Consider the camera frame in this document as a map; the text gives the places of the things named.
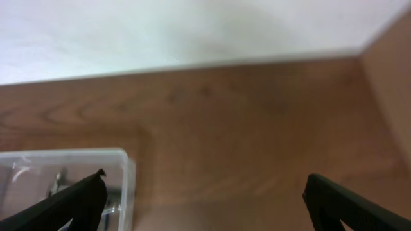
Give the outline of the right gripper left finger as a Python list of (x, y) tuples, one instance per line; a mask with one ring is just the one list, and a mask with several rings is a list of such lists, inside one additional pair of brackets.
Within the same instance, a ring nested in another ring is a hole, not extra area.
[(104, 170), (1, 221), (3, 231), (96, 231), (107, 201)]

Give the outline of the clear plastic container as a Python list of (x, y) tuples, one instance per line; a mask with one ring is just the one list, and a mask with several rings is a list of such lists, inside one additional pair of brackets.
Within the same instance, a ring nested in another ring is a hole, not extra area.
[(121, 148), (1, 153), (1, 218), (5, 219), (104, 170), (108, 198), (100, 230), (131, 231), (136, 165)]

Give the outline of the small claw hammer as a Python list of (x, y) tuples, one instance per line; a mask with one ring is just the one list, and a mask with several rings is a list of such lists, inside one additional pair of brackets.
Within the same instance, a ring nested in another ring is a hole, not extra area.
[[(74, 181), (67, 179), (67, 173), (68, 173), (68, 170), (66, 168), (62, 168), (60, 172), (57, 173), (54, 182), (49, 186), (46, 192), (47, 198), (75, 184)], [(108, 201), (120, 201), (121, 199), (121, 188), (120, 187), (107, 186), (107, 193), (108, 193), (108, 198), (107, 198)]]

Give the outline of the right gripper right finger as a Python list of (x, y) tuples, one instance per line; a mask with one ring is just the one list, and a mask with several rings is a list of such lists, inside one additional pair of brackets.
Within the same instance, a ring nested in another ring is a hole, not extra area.
[(319, 174), (308, 176), (302, 197), (316, 231), (410, 230), (410, 220)]

